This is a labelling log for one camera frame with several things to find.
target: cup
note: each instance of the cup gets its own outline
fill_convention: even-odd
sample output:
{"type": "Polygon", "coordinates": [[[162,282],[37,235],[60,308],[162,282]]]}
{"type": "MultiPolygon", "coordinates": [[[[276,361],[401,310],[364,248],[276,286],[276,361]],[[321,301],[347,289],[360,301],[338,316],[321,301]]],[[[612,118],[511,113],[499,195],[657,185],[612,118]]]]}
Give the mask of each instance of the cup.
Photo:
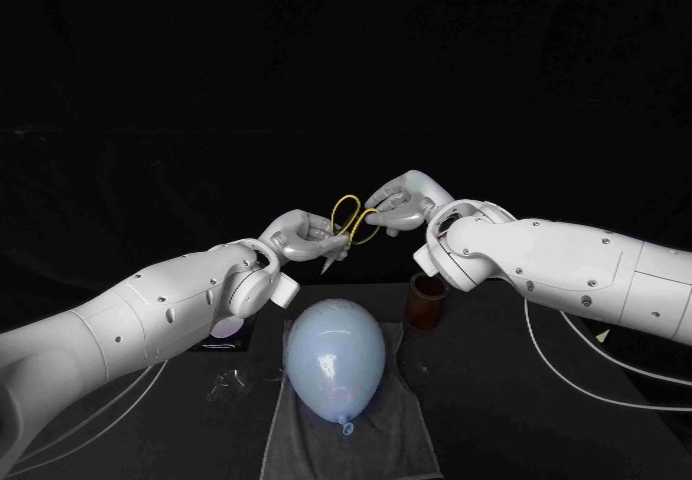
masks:
{"type": "Polygon", "coordinates": [[[443,314],[445,297],[449,292],[447,283],[439,276],[429,277],[426,272],[419,272],[411,277],[410,286],[407,323],[417,330],[435,330],[443,314]]]}

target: tabletop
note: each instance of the tabletop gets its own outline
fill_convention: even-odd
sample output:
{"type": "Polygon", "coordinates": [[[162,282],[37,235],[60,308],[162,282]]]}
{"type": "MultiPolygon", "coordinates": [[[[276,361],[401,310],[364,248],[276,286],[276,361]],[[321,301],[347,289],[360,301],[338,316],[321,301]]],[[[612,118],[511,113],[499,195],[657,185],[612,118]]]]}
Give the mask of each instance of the tabletop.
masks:
{"type": "MultiPolygon", "coordinates": [[[[273,304],[262,310],[247,352],[187,352],[174,358],[113,430],[70,457],[14,478],[259,478],[280,389],[285,320],[318,301],[345,298],[381,322],[400,322],[407,295],[404,283],[303,286],[286,310],[273,304]],[[217,376],[233,370],[240,381],[211,401],[217,376]]],[[[628,376],[583,344],[560,313],[535,304],[530,312],[541,348],[569,378],[603,396],[645,403],[628,376]]],[[[597,401],[551,372],[531,343],[524,299],[507,283],[450,291],[437,329],[406,335],[400,369],[422,402],[447,479],[692,475],[692,458],[658,414],[597,401]]],[[[136,376],[68,408],[29,451],[109,402],[136,376]]],[[[32,460],[51,458],[99,433],[143,383],[86,431],[32,460]]]]}

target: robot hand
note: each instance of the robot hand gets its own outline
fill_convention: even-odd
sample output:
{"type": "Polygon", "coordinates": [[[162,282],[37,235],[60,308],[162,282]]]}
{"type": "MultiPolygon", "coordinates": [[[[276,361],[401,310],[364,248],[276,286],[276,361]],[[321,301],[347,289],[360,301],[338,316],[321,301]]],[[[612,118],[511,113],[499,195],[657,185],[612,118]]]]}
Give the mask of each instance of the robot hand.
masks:
{"type": "Polygon", "coordinates": [[[386,183],[373,194],[365,208],[377,208],[383,213],[371,213],[365,222],[387,227],[387,234],[396,237],[400,230],[414,230],[430,222],[440,208],[455,201],[439,183],[419,170],[386,183]]]}
{"type": "Polygon", "coordinates": [[[335,236],[331,221],[303,210],[285,213],[272,222],[260,240],[274,250],[282,266],[290,260],[313,260],[338,248],[344,248],[338,260],[344,260],[348,255],[349,237],[335,236]]]}

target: towel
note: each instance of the towel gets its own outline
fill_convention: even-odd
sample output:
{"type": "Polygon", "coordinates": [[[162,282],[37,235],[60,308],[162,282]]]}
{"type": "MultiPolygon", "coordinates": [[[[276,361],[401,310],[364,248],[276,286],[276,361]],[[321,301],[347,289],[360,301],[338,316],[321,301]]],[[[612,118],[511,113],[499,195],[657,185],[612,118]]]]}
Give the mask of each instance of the towel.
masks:
{"type": "MultiPolygon", "coordinates": [[[[285,349],[293,321],[285,322],[285,349]]],[[[401,323],[380,323],[387,348],[383,381],[351,423],[354,434],[311,410],[285,374],[260,480],[445,478],[419,399],[397,369],[401,323]]]]}

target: cable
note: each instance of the cable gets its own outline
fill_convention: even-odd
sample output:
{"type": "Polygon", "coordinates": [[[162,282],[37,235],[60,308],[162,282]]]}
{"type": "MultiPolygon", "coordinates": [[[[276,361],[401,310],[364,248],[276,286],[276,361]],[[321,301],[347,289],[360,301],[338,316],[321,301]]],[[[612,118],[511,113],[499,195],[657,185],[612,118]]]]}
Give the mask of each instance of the cable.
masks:
{"type": "Polygon", "coordinates": [[[573,327],[573,330],[577,332],[577,334],[580,335],[582,339],[584,340],[584,342],[587,343],[587,345],[596,350],[596,352],[599,353],[599,355],[602,355],[603,357],[606,357],[616,365],[620,365],[623,368],[626,368],[628,370],[632,370],[635,373],[639,373],[641,375],[646,375],[648,377],[652,377],[652,378],[657,378],[658,380],[664,380],[667,382],[672,382],[672,383],[680,383],[681,385],[687,385],[688,387],[692,387],[692,382],[688,381],[688,380],[682,380],[680,378],[674,378],[674,377],[667,377],[665,375],[659,375],[658,373],[654,373],[654,372],[648,372],[646,370],[642,370],[641,368],[638,367],[633,367],[632,365],[628,365],[626,363],[623,363],[620,360],[618,360],[618,358],[613,358],[596,345],[595,343],[589,340],[589,338],[584,336],[584,334],[580,332],[580,329],[574,326],[574,323],[573,321],[570,320],[570,318],[567,317],[566,315],[566,312],[560,312],[563,314],[563,317],[566,318],[566,321],[567,323],[570,324],[570,326],[573,327]]]}
{"type": "Polygon", "coordinates": [[[94,442],[104,434],[106,432],[109,432],[109,430],[119,424],[119,422],[123,420],[123,418],[126,417],[126,415],[130,413],[130,411],[133,410],[133,408],[138,406],[138,404],[140,403],[142,399],[145,398],[145,395],[148,394],[149,390],[152,389],[152,387],[155,386],[155,383],[156,383],[156,380],[159,379],[159,376],[162,375],[162,372],[163,372],[163,369],[166,368],[166,364],[169,363],[169,361],[166,360],[163,362],[163,365],[162,365],[162,368],[159,369],[159,372],[156,373],[156,376],[152,380],[152,383],[149,384],[149,387],[148,389],[145,390],[145,392],[142,392],[142,395],[140,397],[138,398],[138,400],[135,401],[133,405],[130,406],[130,408],[126,410],[126,413],[116,419],[116,421],[109,425],[109,427],[104,428],[104,430],[93,437],[90,438],[90,440],[87,440],[80,446],[77,446],[73,450],[70,450],[67,453],[58,455],[55,458],[52,458],[51,460],[47,460],[45,462],[37,464],[37,465],[32,465],[31,467],[28,468],[24,468],[22,470],[19,470],[18,472],[14,472],[11,475],[8,475],[6,478],[11,478],[11,477],[15,477],[16,475],[19,475],[21,473],[25,473],[28,472],[29,470],[34,470],[35,468],[40,468],[40,467],[44,467],[45,465],[48,465],[50,463],[54,463],[55,461],[64,459],[68,455],[73,455],[78,450],[81,450],[91,442],[94,442]]]}
{"type": "Polygon", "coordinates": [[[690,407],[667,407],[667,406],[658,406],[658,405],[642,405],[639,403],[629,403],[629,402],[622,402],[620,400],[613,400],[610,398],[602,397],[596,393],[592,393],[590,391],[584,390],[577,384],[574,384],[570,379],[559,372],[557,368],[553,366],[551,362],[546,358],[544,352],[541,351],[541,347],[538,346],[537,338],[534,336],[534,329],[531,328],[531,319],[530,319],[530,301],[525,299],[524,300],[524,312],[527,314],[527,326],[530,327],[530,335],[531,335],[531,340],[534,342],[534,347],[537,347],[538,354],[541,355],[541,358],[551,368],[553,372],[556,375],[563,379],[563,381],[573,387],[576,388],[582,393],[589,395],[590,397],[596,398],[597,400],[602,400],[603,402],[613,403],[616,405],[620,405],[623,407],[631,407],[631,408],[641,408],[644,410],[658,410],[658,411],[668,411],[668,412],[692,412],[692,408],[690,407]]]}
{"type": "Polygon", "coordinates": [[[51,447],[55,446],[57,443],[63,442],[63,440],[65,440],[76,432],[78,432],[86,426],[87,424],[106,412],[106,410],[109,410],[109,408],[112,408],[113,404],[127,395],[127,393],[133,390],[133,388],[138,386],[138,384],[140,383],[142,379],[145,378],[145,375],[151,372],[152,368],[155,367],[149,367],[145,372],[142,373],[142,375],[138,377],[138,380],[135,380],[135,382],[130,384],[130,386],[126,388],[126,390],[123,391],[123,393],[101,407],[101,409],[90,416],[90,418],[87,418],[87,420],[84,420],[83,423],[80,423],[80,425],[77,425],[76,427],[73,427],[55,440],[52,440],[51,442],[47,443],[47,445],[44,445],[41,448],[38,448],[32,453],[28,453],[27,455],[24,455],[21,457],[21,459],[18,460],[16,463],[22,463],[25,460],[29,460],[34,456],[37,456],[41,452],[47,451],[51,447]]]}

